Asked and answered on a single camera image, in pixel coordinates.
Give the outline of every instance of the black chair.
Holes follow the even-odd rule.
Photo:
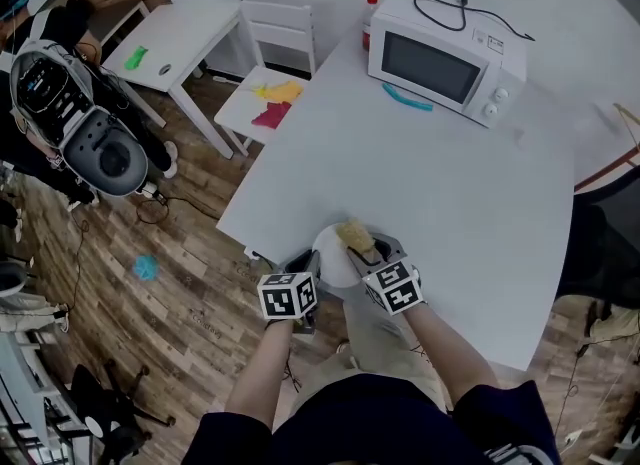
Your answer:
[[[575,195],[556,298],[578,294],[640,309],[640,167]]]
[[[147,367],[142,367],[125,394],[113,375],[115,365],[113,360],[104,365],[112,390],[103,389],[89,370],[79,365],[69,391],[78,417],[104,444],[104,452],[99,461],[101,465],[112,461],[120,463],[124,458],[138,454],[144,443],[151,439],[151,433],[140,428],[136,416],[166,427],[173,426],[176,422],[173,417],[166,421],[158,419],[133,404],[140,380],[149,374]]]

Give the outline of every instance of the chair leg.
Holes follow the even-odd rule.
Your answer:
[[[236,133],[234,133],[231,129],[226,128],[225,126],[220,126],[220,127],[222,127],[222,130],[225,133],[227,133],[227,136],[231,139],[231,141],[236,146],[236,148],[240,151],[240,153],[243,156],[247,157],[249,155],[249,151],[246,149],[246,147],[240,141],[240,139],[236,136]]]
[[[116,366],[116,363],[113,359],[109,359],[104,364],[104,370],[107,372],[107,377],[109,378],[109,383],[111,383],[111,388],[118,394],[122,394],[122,390],[120,390],[120,385],[118,384],[118,380],[113,375],[112,369]]]
[[[143,376],[147,376],[148,374],[149,374],[149,368],[146,365],[143,365],[140,368],[140,372],[136,374],[136,378],[133,380],[133,384],[131,385],[131,387],[129,388],[129,391],[127,392],[127,397],[129,399],[133,399],[133,396],[136,395],[136,392],[138,391],[138,387],[140,386],[140,380],[142,379]]]
[[[173,417],[168,417],[166,421],[163,421],[162,419],[158,419],[157,417],[154,417],[150,413],[147,413],[144,410],[141,410],[135,405],[133,407],[133,413],[138,417],[140,417],[141,419],[155,422],[156,424],[160,424],[161,426],[165,426],[167,428],[170,428],[176,423],[176,420]]]

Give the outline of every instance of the white chair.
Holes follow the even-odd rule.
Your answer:
[[[310,6],[299,7],[242,1],[240,7],[251,36],[258,66],[249,73],[233,95],[227,99],[214,121],[222,126],[238,150],[248,156],[247,147],[253,140],[265,144],[275,132],[274,129],[251,123],[254,118],[266,111],[268,102],[253,93],[253,89],[265,84],[268,86],[281,85],[290,80],[295,80],[303,88],[307,84],[304,79],[266,68],[259,42],[306,52],[309,55],[312,75],[316,72],[316,61],[313,52]],[[235,133],[246,136],[246,140],[240,141]]]

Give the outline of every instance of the wooden floor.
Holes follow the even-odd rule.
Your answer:
[[[187,89],[210,118],[232,90],[206,77],[188,81]],[[170,100],[150,92],[143,96],[168,122],[157,134],[173,139],[180,150],[179,174],[160,181],[161,191],[188,198],[220,216],[253,159],[239,155],[223,159]],[[254,157],[258,149],[253,150]],[[33,179],[16,178],[10,190],[23,197],[19,202],[25,209],[25,230],[17,252],[35,255],[39,292],[52,302],[74,305],[74,254],[80,232],[62,197]],[[47,346],[45,354],[67,382],[79,363],[106,381],[101,364],[114,358],[117,376],[125,385],[142,364],[149,366],[151,374],[143,380],[136,401],[160,417],[172,415],[177,423],[169,429],[149,426],[154,437],[136,462],[159,465],[180,461],[202,414],[223,407],[255,349],[264,324],[254,286],[264,266],[251,265],[240,244],[183,202],[171,202],[169,217],[157,226],[139,222],[136,205],[142,200],[103,199],[97,208],[74,211],[78,222],[86,219],[90,225],[79,254],[81,280],[71,329],[68,334],[55,330],[51,334],[55,344]],[[144,212],[146,218],[153,216]],[[9,234],[3,236],[6,242]],[[139,255],[157,259],[155,281],[138,280],[132,272]],[[566,297],[556,303],[526,373],[497,367],[505,387],[527,378],[536,380],[554,428],[581,345],[588,301]],[[329,357],[346,337],[341,310],[337,303],[325,304],[313,341],[294,340],[291,368],[302,382],[310,368]],[[566,434],[580,428],[585,432],[563,455],[566,463],[586,463],[590,453],[606,452],[617,436],[640,379],[640,369],[629,365],[636,353],[631,349],[633,340],[592,346],[578,362],[574,379],[578,390],[567,400],[558,447],[564,446]],[[280,421],[294,397],[291,382],[284,382]],[[215,445],[212,453],[215,456]]]

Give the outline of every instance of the black shirt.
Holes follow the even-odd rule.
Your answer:
[[[326,386],[272,435],[261,422],[206,414],[183,464],[560,464],[533,381],[471,389],[449,416],[406,380],[359,374]]]
[[[33,17],[29,17],[9,37],[5,44],[7,52],[17,52],[31,33]],[[41,38],[59,43],[67,51],[72,52],[87,31],[87,24],[63,6],[53,8],[49,12],[47,23]],[[21,153],[25,147],[33,147],[24,134],[17,128],[15,120],[9,112],[13,107],[9,92],[9,75],[0,72],[0,160],[20,165]]]

